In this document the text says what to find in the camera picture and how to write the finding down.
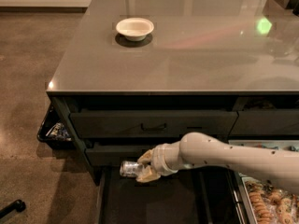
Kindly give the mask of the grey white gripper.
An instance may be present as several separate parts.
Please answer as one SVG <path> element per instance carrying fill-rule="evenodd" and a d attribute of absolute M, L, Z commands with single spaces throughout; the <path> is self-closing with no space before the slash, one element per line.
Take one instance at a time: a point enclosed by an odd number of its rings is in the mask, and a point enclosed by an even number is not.
<path fill-rule="evenodd" d="M 149 183 L 158 180 L 161 175 L 168 176 L 178 172 L 179 165 L 179 143 L 162 144 L 153 150 L 147 150 L 137 162 L 150 163 L 151 166 L 144 167 L 136 178 L 139 183 Z"/>

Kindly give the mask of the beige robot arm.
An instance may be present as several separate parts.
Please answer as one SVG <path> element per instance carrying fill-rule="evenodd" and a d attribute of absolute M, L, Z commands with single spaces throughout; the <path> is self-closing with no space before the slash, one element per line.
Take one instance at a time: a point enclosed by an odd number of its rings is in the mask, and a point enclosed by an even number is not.
<path fill-rule="evenodd" d="M 140 183 L 179 170 L 219 166 L 299 194 L 298 152 L 234 146 L 203 133 L 188 133 L 176 143 L 148 150 L 137 161 L 144 165 L 136 178 Z"/>

